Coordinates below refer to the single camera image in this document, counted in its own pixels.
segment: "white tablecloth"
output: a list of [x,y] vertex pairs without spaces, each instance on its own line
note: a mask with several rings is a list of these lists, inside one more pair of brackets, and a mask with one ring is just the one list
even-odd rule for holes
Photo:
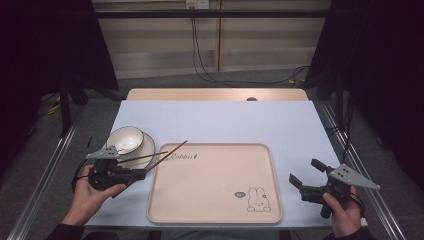
[[108,199],[88,226],[130,228],[294,228],[330,226],[322,205],[301,201],[290,173],[303,184],[325,185],[324,173],[310,165],[316,158],[339,166],[315,107],[310,101],[123,101],[111,131],[135,126],[148,133],[156,151],[166,143],[262,143],[269,147],[281,195],[283,218],[271,225],[156,224],[147,208],[154,171],[115,199]]

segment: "wall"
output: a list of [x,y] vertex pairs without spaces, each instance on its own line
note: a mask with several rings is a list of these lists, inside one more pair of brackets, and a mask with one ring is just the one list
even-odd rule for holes
[[[328,9],[329,0],[210,0],[211,9]],[[93,0],[106,9],[185,9],[185,1]],[[100,19],[119,78],[194,73],[190,19]],[[324,19],[195,19],[208,72],[309,65]]]

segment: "metal frame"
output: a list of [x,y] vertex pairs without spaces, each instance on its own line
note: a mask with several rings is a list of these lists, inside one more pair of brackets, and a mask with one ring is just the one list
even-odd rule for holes
[[[341,17],[355,12],[330,12],[329,10],[131,10],[131,11],[110,11],[101,10],[97,12],[55,12],[42,13],[46,15],[56,15],[64,18],[79,17],[97,17],[102,19],[116,18],[327,18]],[[324,111],[330,123],[335,127],[335,113],[329,104],[323,105]],[[48,190],[49,183],[56,172],[56,169],[66,151],[72,136],[75,132],[76,124],[82,115],[83,109],[77,114],[76,120],[71,126],[70,131],[58,143],[58,146],[39,182],[30,200],[25,206],[18,221],[13,227],[8,240],[25,239],[31,223],[40,207],[45,193]],[[347,135],[345,132],[337,131],[337,137],[342,144],[345,145]],[[367,178],[370,178],[362,161],[357,155],[352,144],[349,143],[348,157],[351,160],[356,171]],[[387,204],[383,200],[379,192],[375,190],[366,190],[373,207],[380,217],[381,222],[386,228],[387,233],[393,240],[405,239],[394,215],[391,213]]]
[[28,231],[31,227],[32,222],[37,215],[38,209],[41,207],[41,204],[46,196],[46,193],[50,187],[52,179],[57,171],[57,168],[60,165],[60,162],[72,140],[72,137],[75,133],[76,126],[78,122],[81,120],[83,112],[85,110],[85,106],[78,109],[76,113],[75,120],[73,124],[70,126],[69,131],[65,136],[60,138],[57,147],[50,158],[49,163],[47,164],[46,169],[44,170],[43,175],[41,176],[40,181],[35,187],[34,192],[32,193],[30,199],[24,207],[21,215],[13,226],[7,240],[21,240],[25,239]]
[[[336,113],[331,108],[329,103],[323,103],[322,108],[324,110],[324,113],[330,122],[332,127],[338,126],[337,120],[336,120]],[[347,134],[344,131],[336,131],[336,136],[341,144],[341,146],[344,148],[346,146],[347,141]],[[364,164],[362,163],[361,158],[359,157],[358,153],[356,152],[355,148],[353,147],[352,143],[348,142],[346,156],[350,160],[350,163],[352,164],[355,171],[362,174],[364,177],[371,180],[371,176],[368,174],[367,170],[365,169]],[[399,224],[397,223],[397,220],[389,207],[387,206],[386,202],[384,201],[383,197],[381,196],[379,191],[364,188],[365,193],[367,194],[371,204],[373,205],[378,217],[381,220],[381,223],[383,224],[384,228],[386,229],[390,239],[392,240],[404,240],[406,239],[405,236],[402,233],[402,230],[400,229]]]

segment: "cable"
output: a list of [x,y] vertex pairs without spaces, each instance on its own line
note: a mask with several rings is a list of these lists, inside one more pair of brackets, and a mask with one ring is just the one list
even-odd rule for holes
[[81,162],[80,162],[80,164],[78,165],[78,167],[77,167],[77,169],[75,170],[75,173],[74,173],[74,177],[72,178],[72,182],[71,182],[71,186],[72,186],[72,193],[74,193],[75,192],[75,187],[76,187],[76,185],[77,185],[77,182],[78,182],[78,180],[80,180],[81,178],[83,178],[83,177],[86,177],[86,176],[82,176],[82,177],[79,177],[78,175],[79,175],[79,172],[81,171],[81,168],[84,166],[84,164],[87,162],[87,158],[84,158]]
[[352,104],[352,98],[349,94],[349,98],[347,101],[347,107],[346,107],[346,113],[345,113],[345,117],[344,117],[344,124],[346,126],[346,142],[345,142],[345,146],[344,146],[344,151],[343,151],[343,156],[342,156],[342,163],[345,163],[345,158],[346,158],[346,153],[349,150],[349,143],[350,143],[350,124],[352,122],[353,119],[353,104]]
[[364,214],[365,214],[365,204],[364,204],[364,202],[362,201],[362,199],[358,195],[356,195],[354,193],[350,193],[350,195],[351,195],[350,200],[352,202],[356,203],[356,205],[359,206],[359,208],[361,209],[361,217],[364,217]]
[[57,93],[52,93],[52,94],[50,94],[50,96],[48,96],[48,97],[46,97],[46,98],[44,98],[44,99],[40,100],[40,103],[43,103],[43,102],[45,102],[45,101],[49,100],[50,98],[54,97],[54,95],[56,95],[56,94],[57,94]]
[[[196,20],[195,20],[194,18],[192,18],[192,19],[191,19],[191,25],[192,25],[192,36],[193,36],[193,37],[192,37],[192,41],[193,41],[193,65],[194,65],[194,70],[196,71],[196,74],[197,74],[197,75],[198,75],[198,76],[199,76],[202,80],[204,80],[204,81],[212,82],[212,83],[224,84],[224,85],[229,86],[229,87],[232,87],[232,88],[236,88],[236,86],[231,85],[230,83],[249,83],[249,84],[264,84],[264,85],[267,85],[267,84],[277,84],[277,83],[284,83],[284,82],[286,82],[286,81],[289,81],[289,80],[291,80],[291,79],[295,78],[295,77],[296,77],[296,75],[298,75],[299,73],[301,73],[304,69],[309,68],[309,65],[297,67],[297,68],[295,68],[295,69],[293,70],[293,74],[292,74],[290,77],[285,78],[285,79],[283,79],[283,80],[272,81],[272,82],[245,82],[245,81],[232,81],[232,80],[227,80],[227,81],[218,81],[218,80],[214,79],[213,77],[211,77],[211,76],[208,74],[208,72],[206,71],[206,69],[205,69],[205,67],[204,67],[204,65],[203,65],[202,57],[200,56],[199,43],[198,43],[198,40],[197,40],[198,38],[197,38]],[[208,78],[209,78],[209,79],[206,79],[206,78],[202,77],[202,76],[200,75],[200,73],[197,71],[196,59],[195,59],[195,56],[196,56],[196,54],[195,54],[195,53],[196,53],[196,51],[197,51],[197,55],[198,55],[199,60],[200,60],[200,65],[201,65],[201,67],[202,67],[202,69],[203,69],[204,73],[208,76]]]
[[[215,80],[214,78],[212,78],[206,71],[204,65],[203,65],[203,61],[202,61],[202,57],[200,56],[200,49],[199,49],[199,42],[197,41],[197,27],[196,27],[196,20],[194,18],[191,19],[191,26],[192,26],[192,35],[193,35],[193,65],[194,65],[194,70],[196,71],[196,74],[204,81],[207,82],[213,82],[213,83],[221,83],[224,84],[226,86],[235,88],[235,86],[227,84],[225,82],[220,82]],[[195,52],[196,52],[196,48],[197,48],[197,55],[199,56],[199,60],[200,60],[200,65],[202,66],[203,71],[205,72],[205,74],[210,78],[210,80],[203,78],[200,73],[197,71],[197,67],[196,67],[196,58],[195,58]]]
[[[309,68],[309,66],[300,66],[300,67],[295,68],[295,70],[296,69],[302,69],[303,70],[304,68]],[[226,83],[254,83],[254,84],[264,84],[264,85],[277,84],[277,83],[284,83],[284,82],[291,80],[293,77],[295,77],[295,75],[299,74],[300,72],[301,71],[299,71],[299,72],[297,72],[297,73],[295,73],[295,74],[291,75],[290,77],[287,77],[283,80],[272,81],[272,82],[243,82],[243,81],[222,81],[222,82],[226,82]]]
[[294,234],[296,234],[296,237],[299,238],[300,240],[302,240],[302,238],[300,237],[299,233],[296,232],[296,230],[293,230]]
[[334,133],[336,133],[337,131],[339,131],[340,128],[339,127],[329,127],[329,128],[325,128],[325,131],[327,132],[327,136],[331,136]]
[[60,107],[61,106],[60,106],[60,103],[59,103],[58,105],[54,105],[53,107],[51,107],[49,111],[38,114],[38,116],[41,117],[41,116],[45,116],[45,115],[52,115],[52,114],[56,113],[60,109]]

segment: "gray floor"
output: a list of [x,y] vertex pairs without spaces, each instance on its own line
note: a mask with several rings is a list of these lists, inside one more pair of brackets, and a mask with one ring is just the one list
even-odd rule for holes
[[[292,85],[288,82],[276,84],[264,84],[263,82],[286,79],[292,72],[292,70],[270,70],[214,73],[210,75],[220,81],[245,82],[229,83],[236,87],[278,88],[292,87]],[[298,75],[297,79],[302,78],[304,73]],[[121,96],[125,96],[130,89],[136,87],[228,87],[219,83],[206,82],[196,75],[128,79],[120,80],[119,84],[121,91],[116,92],[116,94]],[[38,210],[37,214],[31,215],[33,218],[25,219],[32,223],[31,226],[20,232],[22,238],[16,239],[42,239],[63,218],[72,197],[69,182],[76,165],[87,152],[102,146],[110,132],[119,109],[119,102],[112,102],[92,91],[87,93],[90,97],[87,106],[80,107],[71,103],[72,116],[75,117],[78,116],[78,113],[81,113],[73,140],[69,143],[68,150],[57,166],[56,174],[52,176],[54,181],[46,186],[46,195],[42,197],[40,205],[35,206]],[[332,105],[334,101],[332,99],[325,103],[317,101],[315,89],[307,90],[307,94],[311,100],[314,100],[324,127],[330,127],[322,106],[327,103]],[[37,188],[38,181],[60,140],[60,112],[52,115],[44,114],[49,110],[53,100],[54,98],[40,104],[40,117],[34,126],[32,135],[3,176],[0,188],[0,239],[7,239],[20,214],[25,212],[25,206],[28,206],[27,203],[31,199],[33,191]],[[376,133],[361,115],[361,112],[355,108],[353,116],[350,140],[356,152],[373,181],[382,186],[380,193],[399,224],[405,239],[422,239],[424,235],[424,228],[422,227],[424,226],[424,194],[400,170],[390,150],[378,144]],[[87,148],[90,137],[92,137],[92,142]],[[336,153],[341,158],[343,148],[337,135],[330,133],[329,138]],[[365,192],[361,191],[360,194],[363,198],[366,198]],[[366,201],[366,207],[366,218],[371,232],[378,239],[390,239],[372,203]],[[119,231],[119,233],[123,240],[146,239],[146,232]],[[293,239],[321,239],[328,233],[328,229],[298,229],[292,231],[292,236]]]

